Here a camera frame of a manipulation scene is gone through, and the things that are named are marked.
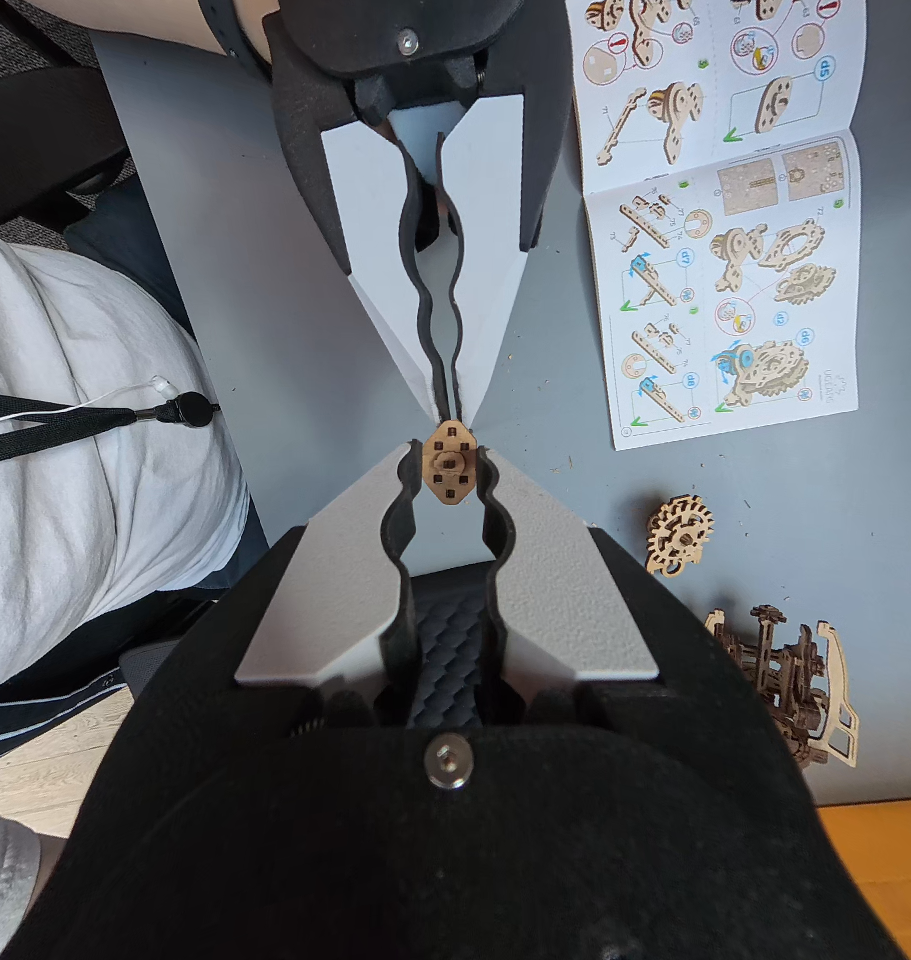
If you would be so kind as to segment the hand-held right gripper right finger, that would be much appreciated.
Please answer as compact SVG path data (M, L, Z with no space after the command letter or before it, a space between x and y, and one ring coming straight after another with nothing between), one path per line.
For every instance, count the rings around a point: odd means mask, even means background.
M488 447L478 451L477 493L495 559L486 594L495 680L531 704L582 682L656 679L656 661L585 522Z

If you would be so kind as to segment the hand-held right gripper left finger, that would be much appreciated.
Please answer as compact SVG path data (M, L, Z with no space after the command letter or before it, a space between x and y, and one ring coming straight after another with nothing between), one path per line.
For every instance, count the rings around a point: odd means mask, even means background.
M403 443L320 510L281 576L234 678L248 687L388 688L408 697L422 665L402 554L415 534L422 443Z

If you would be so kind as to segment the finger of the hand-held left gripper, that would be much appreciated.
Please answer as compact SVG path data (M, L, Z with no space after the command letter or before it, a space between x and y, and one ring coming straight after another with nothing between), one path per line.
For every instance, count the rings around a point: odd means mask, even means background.
M528 254L520 247L524 96L482 97L438 146L438 172L459 229L449 289L460 324L456 417L472 426L500 354Z
M433 298L415 262L419 174L404 147L353 122L322 133L349 258L349 281L416 400L449 417L446 376L431 333Z

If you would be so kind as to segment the small wooden model assembly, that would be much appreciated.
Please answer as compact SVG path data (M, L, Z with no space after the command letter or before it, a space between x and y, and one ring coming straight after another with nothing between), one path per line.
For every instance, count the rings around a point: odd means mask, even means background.
M455 506L476 485L478 443L458 419L443 421L423 445L426 486L446 506Z

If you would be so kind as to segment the person's left forearm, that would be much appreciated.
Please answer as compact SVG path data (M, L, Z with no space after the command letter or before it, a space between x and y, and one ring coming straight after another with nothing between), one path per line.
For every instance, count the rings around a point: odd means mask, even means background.
M257 54L271 62L263 20L279 10L278 1L234 1L234 11ZM129 33L178 42L211 53L222 53L198 1L95 1L86 25L106 32Z

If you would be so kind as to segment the grey desk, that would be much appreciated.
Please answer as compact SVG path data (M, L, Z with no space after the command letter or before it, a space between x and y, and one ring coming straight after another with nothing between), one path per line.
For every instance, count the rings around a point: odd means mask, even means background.
M615 451L570 126L475 421L638 559L650 510L701 495L714 535L668 582L699 617L833 623L860 744L856 769L807 772L824 804L911 797L911 2L871 2L867 37L856 412ZM434 426L294 186L269 91L219 54L91 39L273 543Z

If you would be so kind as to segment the small wooden gear assembly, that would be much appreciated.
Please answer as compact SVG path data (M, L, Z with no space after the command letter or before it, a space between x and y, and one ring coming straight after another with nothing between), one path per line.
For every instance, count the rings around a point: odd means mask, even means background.
M676 577L689 564L698 564L713 530L712 511L696 494L670 498L646 523L645 569L665 578Z

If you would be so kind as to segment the black wristband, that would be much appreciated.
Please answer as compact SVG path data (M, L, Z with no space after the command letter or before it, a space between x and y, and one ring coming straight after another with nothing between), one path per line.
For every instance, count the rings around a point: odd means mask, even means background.
M272 82L271 64L259 54L246 35L233 1L198 1L210 32L226 56L246 73L267 84Z

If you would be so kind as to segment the open instruction booklet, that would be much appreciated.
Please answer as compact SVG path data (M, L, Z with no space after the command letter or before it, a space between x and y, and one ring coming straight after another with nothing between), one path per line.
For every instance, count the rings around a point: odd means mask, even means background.
M614 448L857 409L866 3L567 12Z

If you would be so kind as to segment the person's white shirt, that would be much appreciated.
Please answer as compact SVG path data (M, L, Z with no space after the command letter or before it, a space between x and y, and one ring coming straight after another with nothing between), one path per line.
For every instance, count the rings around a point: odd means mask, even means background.
M0 395L58 406L161 376L212 398L198 346L122 273L0 239ZM139 423L0 462L0 685L81 625L222 570L250 497L222 419Z

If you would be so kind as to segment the yellow plastic bin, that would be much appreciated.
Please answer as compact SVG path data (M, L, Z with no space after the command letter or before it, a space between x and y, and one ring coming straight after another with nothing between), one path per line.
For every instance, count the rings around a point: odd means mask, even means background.
M818 812L861 893L911 958L911 799Z

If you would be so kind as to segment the large wooden model frame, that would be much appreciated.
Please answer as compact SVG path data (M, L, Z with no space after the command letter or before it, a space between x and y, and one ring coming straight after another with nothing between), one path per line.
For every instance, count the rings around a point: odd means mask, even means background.
M726 627L726 614L712 610L704 625L760 695L786 748L801 769L830 758L857 765L860 721L849 702L846 657L828 621L816 629L801 624L798 640L774 647L777 625L786 622L775 606L750 610L759 623L755 644Z

